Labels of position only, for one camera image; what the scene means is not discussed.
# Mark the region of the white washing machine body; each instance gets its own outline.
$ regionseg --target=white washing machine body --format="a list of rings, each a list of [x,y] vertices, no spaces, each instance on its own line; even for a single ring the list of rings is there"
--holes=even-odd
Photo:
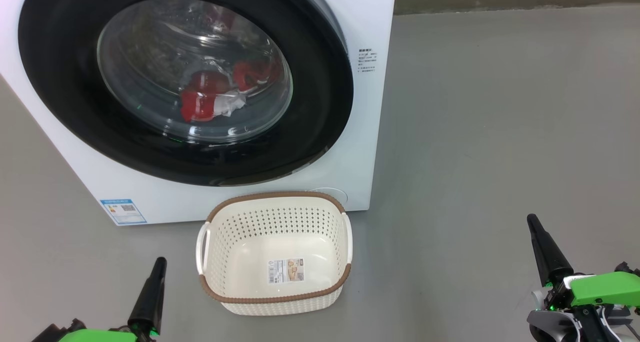
[[[370,206],[394,0],[312,1],[335,18],[331,23],[343,36],[352,73],[352,107],[333,146],[285,176],[268,181],[207,186],[168,180],[121,164],[87,144],[48,108],[26,72],[18,40],[25,0],[0,0],[0,73],[118,225],[201,221],[225,199],[281,190],[320,189],[338,198],[346,210],[366,210]],[[129,208],[128,214],[114,212],[114,208],[127,204],[134,205],[134,210]]]

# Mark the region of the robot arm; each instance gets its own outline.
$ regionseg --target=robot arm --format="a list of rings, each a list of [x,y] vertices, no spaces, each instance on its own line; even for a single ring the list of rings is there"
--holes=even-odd
[[[153,342],[152,336],[160,334],[166,271],[167,260],[158,257],[126,326],[109,331],[93,330],[74,319],[68,329],[48,326],[32,342]]]
[[[547,292],[533,292],[535,310],[526,321],[538,342],[625,342],[611,329],[615,306],[617,315],[629,315],[626,306],[640,313],[640,271],[626,263],[603,275],[574,273],[551,235],[537,216],[526,217],[531,233],[540,283]]]

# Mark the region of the glass door window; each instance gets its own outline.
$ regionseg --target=glass door window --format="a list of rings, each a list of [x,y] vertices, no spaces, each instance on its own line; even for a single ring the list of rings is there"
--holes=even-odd
[[[272,127],[293,94],[290,67],[258,26],[201,0],[145,0],[98,40],[110,92],[164,135],[229,143]]]

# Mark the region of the basket handle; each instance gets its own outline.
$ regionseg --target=basket handle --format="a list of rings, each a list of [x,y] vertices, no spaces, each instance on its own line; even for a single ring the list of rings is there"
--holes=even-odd
[[[347,263],[351,263],[352,258],[354,258],[354,234],[352,233],[352,222],[346,212],[342,213],[342,217],[344,218],[344,225],[347,228]]]
[[[211,222],[206,221],[204,225],[200,228],[198,232],[198,240],[196,241],[196,269],[198,269],[198,274],[203,275],[204,269],[207,267],[207,251],[209,250],[209,241],[211,239],[211,232],[207,228]],[[206,242],[204,246],[204,252],[202,251],[202,242],[204,240],[206,234]]]

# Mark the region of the instruction label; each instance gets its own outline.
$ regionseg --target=instruction label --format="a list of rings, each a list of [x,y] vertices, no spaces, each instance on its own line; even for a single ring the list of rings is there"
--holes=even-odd
[[[147,223],[131,200],[100,200],[100,202],[118,225]]]
[[[370,48],[361,48],[358,50],[358,69],[359,73],[373,72],[376,70],[378,61],[378,53]]]
[[[302,258],[269,261],[268,268],[269,285],[305,280],[305,261]]]

